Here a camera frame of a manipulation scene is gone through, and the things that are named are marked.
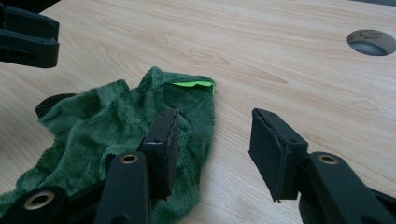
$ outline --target table surface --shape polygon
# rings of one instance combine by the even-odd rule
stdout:
[[[396,7],[332,1],[63,0],[58,65],[0,63],[0,193],[52,145],[35,106],[58,93],[125,79],[151,66],[212,77],[214,145],[201,202],[182,223],[302,223],[297,201],[273,203],[248,155],[251,110],[277,113],[309,152],[344,158],[369,187],[396,197],[396,53],[351,49],[347,36],[396,37]]]

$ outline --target wood grain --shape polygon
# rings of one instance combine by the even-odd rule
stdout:
[[[217,81],[214,146],[201,203],[182,223],[301,223],[298,203],[272,203],[248,156],[251,110],[277,113],[310,144],[343,157],[369,187],[396,197],[396,54],[347,44],[359,29],[396,37],[396,7],[350,1],[63,0],[59,64],[0,63],[0,193],[53,136],[35,106],[151,66]]]

